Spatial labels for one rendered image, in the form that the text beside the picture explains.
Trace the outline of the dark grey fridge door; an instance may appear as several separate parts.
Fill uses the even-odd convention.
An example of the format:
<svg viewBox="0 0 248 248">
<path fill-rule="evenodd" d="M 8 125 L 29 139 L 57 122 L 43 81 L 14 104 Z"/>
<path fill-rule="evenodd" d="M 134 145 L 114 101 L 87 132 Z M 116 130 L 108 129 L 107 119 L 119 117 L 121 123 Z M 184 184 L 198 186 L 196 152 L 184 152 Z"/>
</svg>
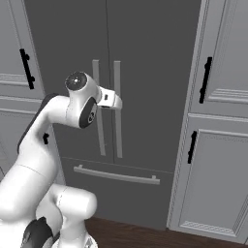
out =
<svg viewBox="0 0 248 248">
<path fill-rule="evenodd" d="M 110 62 L 121 61 L 119 165 L 173 172 L 202 0 L 107 0 Z"/>
<path fill-rule="evenodd" d="M 73 72 L 93 74 L 99 62 L 99 82 L 111 89 L 106 0 L 24 0 L 45 92 L 66 95 L 65 80 Z M 106 154 L 102 155 L 98 127 L 81 130 L 53 126 L 62 158 L 111 163 L 112 111 L 102 111 Z"/>
</svg>

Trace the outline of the dark grey fridge drawer front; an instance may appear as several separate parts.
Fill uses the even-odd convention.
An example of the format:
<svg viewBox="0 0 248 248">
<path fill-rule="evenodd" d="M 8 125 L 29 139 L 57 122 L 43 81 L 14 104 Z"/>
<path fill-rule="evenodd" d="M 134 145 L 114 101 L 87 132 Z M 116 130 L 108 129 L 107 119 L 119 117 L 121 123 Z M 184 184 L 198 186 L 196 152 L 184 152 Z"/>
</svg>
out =
<svg viewBox="0 0 248 248">
<path fill-rule="evenodd" d="M 115 222 L 164 230 L 167 226 L 173 174 L 158 170 L 143 170 L 114 164 L 61 158 L 68 186 L 94 193 L 98 207 L 95 216 Z M 131 176 L 160 179 L 159 185 L 107 179 L 74 172 L 74 167 Z"/>
</svg>

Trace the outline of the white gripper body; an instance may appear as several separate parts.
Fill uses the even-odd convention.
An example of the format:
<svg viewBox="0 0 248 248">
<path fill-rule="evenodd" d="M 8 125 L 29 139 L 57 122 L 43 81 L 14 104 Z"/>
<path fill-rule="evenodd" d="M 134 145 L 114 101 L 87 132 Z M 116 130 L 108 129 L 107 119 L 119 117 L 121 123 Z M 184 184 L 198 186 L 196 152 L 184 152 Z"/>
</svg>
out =
<svg viewBox="0 0 248 248">
<path fill-rule="evenodd" d="M 122 109 L 122 105 L 123 103 L 122 103 L 121 98 L 117 94 L 114 94 L 114 100 L 113 100 L 112 107 L 114 109 Z"/>
</svg>

